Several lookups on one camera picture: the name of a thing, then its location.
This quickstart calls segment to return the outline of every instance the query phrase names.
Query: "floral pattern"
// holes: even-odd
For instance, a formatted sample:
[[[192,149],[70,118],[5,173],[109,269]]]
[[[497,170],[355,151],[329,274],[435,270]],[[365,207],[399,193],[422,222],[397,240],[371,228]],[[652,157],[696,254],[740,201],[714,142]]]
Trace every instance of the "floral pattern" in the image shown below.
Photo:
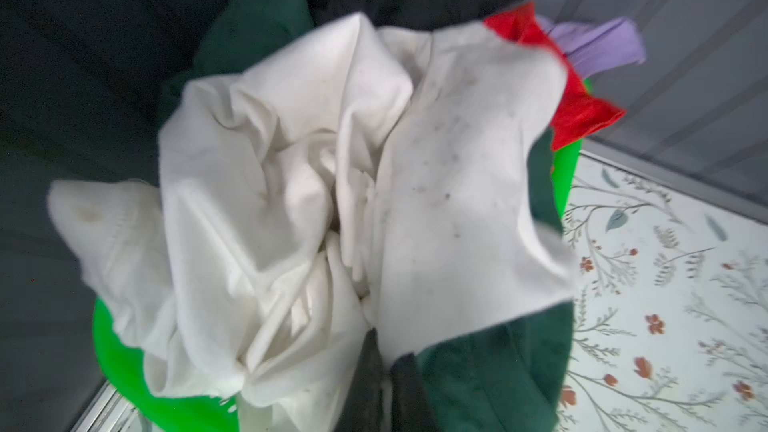
[[[581,157],[558,429],[768,430],[768,226]]]

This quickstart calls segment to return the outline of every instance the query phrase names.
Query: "dark spot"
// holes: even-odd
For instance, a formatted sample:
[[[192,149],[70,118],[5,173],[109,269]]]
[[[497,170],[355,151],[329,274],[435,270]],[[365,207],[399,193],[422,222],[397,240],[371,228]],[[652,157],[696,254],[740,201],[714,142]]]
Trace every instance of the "dark spot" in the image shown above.
[[[76,207],[74,214],[83,222],[98,222],[101,220],[101,212],[92,207]]]

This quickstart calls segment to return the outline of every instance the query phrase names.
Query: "lavender cloth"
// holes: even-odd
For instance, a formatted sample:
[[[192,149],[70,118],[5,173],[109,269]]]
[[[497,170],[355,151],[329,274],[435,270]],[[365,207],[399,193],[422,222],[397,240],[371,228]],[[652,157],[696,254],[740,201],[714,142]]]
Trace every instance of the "lavender cloth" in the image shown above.
[[[584,79],[629,63],[645,62],[643,36],[630,18],[619,17],[600,25],[581,22],[555,24],[540,15],[536,16],[536,21]]]

